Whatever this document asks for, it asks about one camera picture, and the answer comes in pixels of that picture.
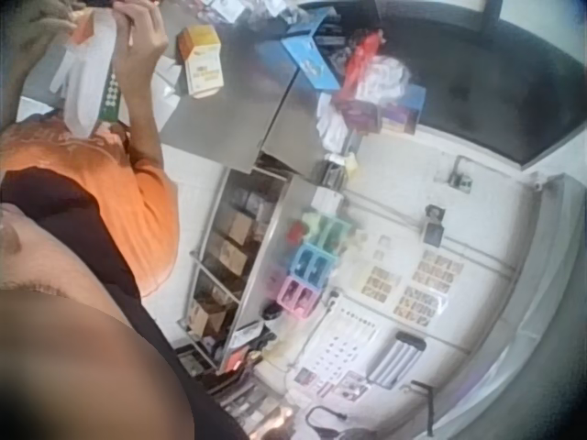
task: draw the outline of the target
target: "paper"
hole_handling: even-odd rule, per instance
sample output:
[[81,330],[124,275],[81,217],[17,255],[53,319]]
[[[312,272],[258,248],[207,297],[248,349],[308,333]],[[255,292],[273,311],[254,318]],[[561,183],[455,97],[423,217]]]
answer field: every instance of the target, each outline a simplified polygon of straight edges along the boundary
[[340,153],[348,133],[349,129],[345,124],[344,117],[340,113],[333,114],[327,132],[322,139],[324,148],[333,153]]
[[155,72],[171,87],[175,87],[182,73],[182,66],[169,57],[162,56],[157,62]]
[[258,321],[256,323],[247,325],[246,327],[239,328],[239,330],[237,330],[232,336],[232,339],[230,339],[230,345],[228,348],[234,350],[236,348],[243,347],[245,344],[249,343],[256,337],[259,337],[263,331],[263,326],[263,321]]
[[321,93],[318,97],[318,105],[316,107],[316,116],[320,119],[327,113],[330,102],[332,101],[332,95],[328,93]]
[[211,7],[228,23],[237,21],[245,10],[245,6],[239,0],[214,0]]
[[263,3],[273,17],[277,17],[287,7],[285,0],[263,0]]
[[[155,114],[155,124],[157,131],[161,132],[163,127],[172,116],[173,112],[180,103],[180,97],[173,92],[170,87],[159,75],[153,75],[151,82],[151,91],[153,96],[153,111]],[[127,103],[123,97],[120,103],[120,110],[118,112],[118,119],[126,125],[130,125],[130,118],[128,116]]]

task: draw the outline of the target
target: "small cardboard box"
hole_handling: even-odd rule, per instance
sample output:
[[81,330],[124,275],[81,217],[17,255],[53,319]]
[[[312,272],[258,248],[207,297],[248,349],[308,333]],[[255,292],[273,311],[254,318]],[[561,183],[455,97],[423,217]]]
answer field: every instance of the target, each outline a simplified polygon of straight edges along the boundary
[[284,47],[317,90],[340,89],[337,77],[330,70],[314,40],[315,33],[331,11],[331,7],[320,7],[311,11],[308,20],[292,25],[282,39]]
[[232,273],[241,276],[247,265],[247,255],[240,249],[225,240],[220,249],[220,257],[218,258]]
[[249,239],[254,223],[254,220],[249,216],[237,213],[228,230],[228,236],[242,246]]
[[189,94],[204,98],[217,93],[224,86],[224,76],[220,61],[222,44],[214,27],[187,27],[178,36],[178,46],[185,64]]
[[214,223],[215,228],[227,236],[230,232],[232,224],[235,221],[237,212],[238,211],[229,204],[220,204],[220,206],[218,206],[218,214],[216,215],[216,220]]
[[244,246],[248,241],[254,220],[248,215],[240,213],[233,207],[222,204],[218,208],[215,226],[225,236]]
[[413,135],[420,121],[426,89],[408,84],[405,94],[396,103],[389,103],[381,109],[383,131],[395,131]]
[[219,333],[226,316],[227,309],[211,298],[194,300],[188,317],[191,334],[202,337]]

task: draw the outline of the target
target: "blurry skin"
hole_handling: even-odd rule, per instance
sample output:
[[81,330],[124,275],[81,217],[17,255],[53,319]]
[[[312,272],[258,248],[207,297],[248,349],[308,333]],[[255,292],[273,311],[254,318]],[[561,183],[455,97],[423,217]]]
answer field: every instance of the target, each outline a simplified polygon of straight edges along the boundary
[[194,438],[165,361],[81,260],[5,203],[0,270],[0,385],[18,384],[55,438]]
[[100,281],[73,252],[16,206],[0,206],[0,290],[63,296],[128,325]]

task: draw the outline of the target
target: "packaged item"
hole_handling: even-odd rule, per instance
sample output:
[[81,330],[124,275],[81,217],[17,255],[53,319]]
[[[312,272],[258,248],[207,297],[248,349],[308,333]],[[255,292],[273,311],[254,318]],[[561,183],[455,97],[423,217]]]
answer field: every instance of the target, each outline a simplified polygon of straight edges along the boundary
[[404,96],[382,107],[382,128],[413,135],[420,121],[425,100],[424,87],[408,84]]
[[211,25],[187,27],[178,37],[188,91],[194,98],[216,94],[224,86],[221,42]]
[[275,203],[268,202],[262,195],[252,192],[245,209],[255,216],[257,222],[269,223],[275,210]]
[[265,234],[267,234],[267,228],[269,225],[266,223],[255,223],[253,228],[253,240],[258,241],[259,243],[263,241],[265,238]]
[[241,246],[244,245],[251,236],[253,223],[254,220],[248,215],[236,213],[232,225],[228,230],[228,236]]
[[319,213],[336,216],[344,196],[323,186],[316,188],[311,206]]
[[377,56],[366,66],[357,84],[355,100],[385,105],[401,98],[410,75],[395,58]]
[[227,309],[211,298],[194,300],[193,308],[188,316],[188,325],[194,336],[204,337],[217,334],[227,316]]
[[220,248],[220,257],[218,258],[232,273],[241,276],[248,262],[247,255],[230,243],[224,240]]

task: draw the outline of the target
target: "plastic bag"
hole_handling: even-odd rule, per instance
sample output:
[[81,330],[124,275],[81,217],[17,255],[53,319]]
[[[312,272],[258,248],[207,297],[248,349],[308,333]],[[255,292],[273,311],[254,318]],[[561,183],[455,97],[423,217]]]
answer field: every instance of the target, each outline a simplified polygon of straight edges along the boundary
[[385,105],[405,94],[410,74],[395,58],[374,57],[357,85],[355,99],[375,105]]
[[359,82],[364,77],[367,67],[377,55],[382,43],[383,32],[379,30],[368,35],[355,49],[347,64],[345,82],[337,94],[338,100],[348,101],[355,98]]

